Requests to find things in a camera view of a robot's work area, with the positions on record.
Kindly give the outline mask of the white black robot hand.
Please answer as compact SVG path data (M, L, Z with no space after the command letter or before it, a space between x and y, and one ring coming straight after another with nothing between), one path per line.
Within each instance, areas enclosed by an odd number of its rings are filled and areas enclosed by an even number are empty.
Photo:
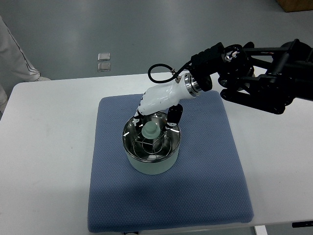
M192 99L186 85L183 82L162 83L150 87L142 96L140 104L134 114L133 121L136 129L142 123L145 116L175 107L182 99Z

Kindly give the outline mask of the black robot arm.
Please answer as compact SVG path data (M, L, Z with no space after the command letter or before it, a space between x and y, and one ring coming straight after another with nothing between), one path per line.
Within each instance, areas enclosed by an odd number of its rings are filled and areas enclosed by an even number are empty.
M191 57L188 71L204 92L218 73L223 99L282 114L295 98L313 99L313 49L295 39L280 47L217 43Z

